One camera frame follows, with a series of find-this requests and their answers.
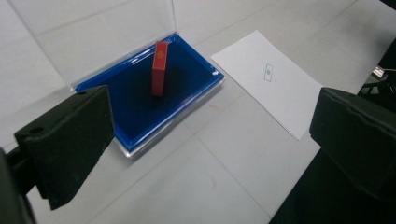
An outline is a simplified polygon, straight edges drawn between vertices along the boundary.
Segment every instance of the blue box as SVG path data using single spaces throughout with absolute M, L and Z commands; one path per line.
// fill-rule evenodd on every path
M 224 80 L 178 34 L 163 41 L 169 44 L 163 97 L 151 95 L 155 45 L 76 86 L 76 92 L 108 86 L 116 137 L 128 158 L 143 155 Z

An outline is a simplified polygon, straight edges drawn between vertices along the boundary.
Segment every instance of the transparent plastic box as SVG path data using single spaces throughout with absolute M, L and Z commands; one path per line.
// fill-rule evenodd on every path
M 108 86 L 127 157 L 139 158 L 219 90 L 224 75 L 178 35 L 172 0 L 54 2 L 14 5 L 71 91 Z M 160 98 L 150 91 L 158 40 L 169 44 Z

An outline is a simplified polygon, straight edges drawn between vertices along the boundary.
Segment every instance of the clear plastic lid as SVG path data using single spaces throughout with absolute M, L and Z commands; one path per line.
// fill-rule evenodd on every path
M 176 31 L 172 0 L 15 1 L 69 87 Z

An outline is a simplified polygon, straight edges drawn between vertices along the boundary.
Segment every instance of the white tile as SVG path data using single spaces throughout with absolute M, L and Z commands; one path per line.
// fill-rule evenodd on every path
M 373 67 L 359 63 L 353 55 L 323 32 L 294 51 L 290 58 L 323 86 L 357 93 Z
M 38 35 L 125 2 L 128 0 L 38 0 L 34 2 L 12 1 L 12 4 L 31 30 Z
M 267 223 L 195 137 L 90 223 Z
M 271 3 L 195 47 L 200 53 L 210 57 L 259 30 L 274 46 L 289 56 L 323 26 L 335 19 L 351 1 L 353 0 L 320 3 L 306 0 L 303 4 L 291 1 Z
M 270 216 L 318 151 L 309 134 L 294 140 L 247 94 L 197 135 Z
M 0 0 L 0 48 L 28 36 L 29 32 L 7 0 Z
M 175 0 L 177 30 L 191 45 L 218 33 L 274 0 Z
M 396 37 L 396 13 L 380 1 L 359 0 L 324 28 L 339 48 L 373 69 Z
M 129 187 L 143 178 L 192 133 L 179 124 L 159 144 L 136 162 L 127 159 L 112 143 L 93 168 L 76 197 L 67 205 L 50 211 L 36 190 L 29 193 L 38 223 L 86 223 L 117 200 Z
M 64 87 L 31 37 L 0 48 L 0 119 Z
M 61 75 L 75 82 L 169 35 L 175 27 L 167 3 L 131 1 L 37 39 Z

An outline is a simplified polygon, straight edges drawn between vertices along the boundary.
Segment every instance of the white paper sheet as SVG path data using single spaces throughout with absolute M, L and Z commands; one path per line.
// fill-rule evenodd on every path
M 309 128 L 322 87 L 258 31 L 211 57 L 295 139 Z

